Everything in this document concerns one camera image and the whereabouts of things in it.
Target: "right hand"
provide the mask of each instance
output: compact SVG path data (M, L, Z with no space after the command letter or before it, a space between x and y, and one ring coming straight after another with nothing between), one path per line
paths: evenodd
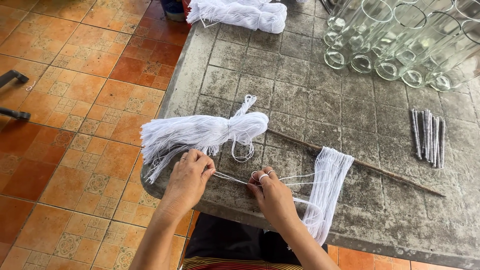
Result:
M265 218L279 232L285 232L289 228L301 224L297 214L297 209L293 203L292 191L278 180L275 172L270 172L269 176L262 177L262 189L256 185L260 176L267 174L272 167L265 167L261 171L253 173L248 181L248 188L257 198L260 210Z

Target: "tiled floor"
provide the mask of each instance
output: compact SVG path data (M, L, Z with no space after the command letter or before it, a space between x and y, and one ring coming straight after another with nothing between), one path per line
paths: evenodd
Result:
M188 34L157 0L0 0L1 270L127 269L159 200L140 184L139 131ZM35 84L31 91L27 86ZM177 269L198 212L175 231ZM331 246L343 270L445 270Z

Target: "stained table surface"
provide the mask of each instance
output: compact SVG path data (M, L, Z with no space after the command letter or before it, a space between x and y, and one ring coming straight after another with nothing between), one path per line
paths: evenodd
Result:
M246 94L250 111L269 116L269 128L405 175L443 194L439 198L368 169L352 166L343 184L327 243L464 269L480 269L480 81L455 92L414 89L375 74L335 72L324 63L327 13L319 1L282 3L285 31L196 23L175 68L160 118L206 114L230 117ZM445 168L415 157L411 108L446 119ZM247 180L275 168L279 176L309 174L318 153L265 133L254 156L236 162L231 143L213 157L217 170ZM236 147L235 152L246 152ZM144 165L142 176L149 170ZM171 166L144 188L161 198ZM310 182L308 178L288 179ZM292 186L308 198L311 185ZM254 197L240 183L212 177L195 209L271 229ZM299 206L299 213L304 211Z

